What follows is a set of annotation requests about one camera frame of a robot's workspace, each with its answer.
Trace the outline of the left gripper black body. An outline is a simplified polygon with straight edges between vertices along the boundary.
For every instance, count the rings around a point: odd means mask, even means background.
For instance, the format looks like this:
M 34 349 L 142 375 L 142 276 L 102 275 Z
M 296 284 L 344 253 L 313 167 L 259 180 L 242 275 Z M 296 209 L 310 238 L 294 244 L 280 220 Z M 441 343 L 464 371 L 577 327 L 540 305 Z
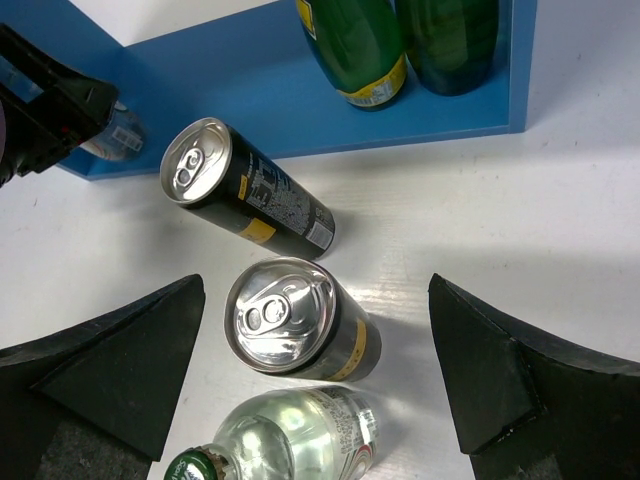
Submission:
M 115 85 L 56 61 L 5 23 L 1 57 L 41 89 L 24 100 L 1 86 L 2 184 L 58 164 L 108 126 L 119 97 Z

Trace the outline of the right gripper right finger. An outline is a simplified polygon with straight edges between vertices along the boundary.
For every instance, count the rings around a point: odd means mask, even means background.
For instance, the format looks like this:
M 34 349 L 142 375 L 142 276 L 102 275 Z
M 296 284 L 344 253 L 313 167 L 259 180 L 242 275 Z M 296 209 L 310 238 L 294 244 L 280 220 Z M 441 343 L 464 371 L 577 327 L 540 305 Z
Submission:
M 639 365 L 510 316 L 442 276 L 429 314 L 477 479 L 636 479 Z

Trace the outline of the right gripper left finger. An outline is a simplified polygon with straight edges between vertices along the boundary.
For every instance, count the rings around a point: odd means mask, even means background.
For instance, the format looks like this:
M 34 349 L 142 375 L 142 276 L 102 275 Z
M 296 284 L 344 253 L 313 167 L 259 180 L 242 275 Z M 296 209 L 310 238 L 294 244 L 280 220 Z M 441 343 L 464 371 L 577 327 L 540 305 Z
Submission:
M 2 478 L 146 478 L 163 455 L 204 305 L 193 274 L 2 349 Z

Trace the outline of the clear Chang bottle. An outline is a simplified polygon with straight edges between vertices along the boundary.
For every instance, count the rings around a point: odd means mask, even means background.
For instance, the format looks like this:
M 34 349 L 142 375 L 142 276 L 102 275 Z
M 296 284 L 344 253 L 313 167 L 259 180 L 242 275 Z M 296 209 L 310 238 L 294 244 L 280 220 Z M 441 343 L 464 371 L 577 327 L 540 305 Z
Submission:
M 250 398 L 213 440 L 189 448 L 166 479 L 360 479 L 375 463 L 379 412 L 346 387 L 274 390 Z
M 146 143 L 146 131 L 138 116 L 116 101 L 110 121 L 100 134 L 80 147 L 98 158 L 125 162 L 139 157 Z

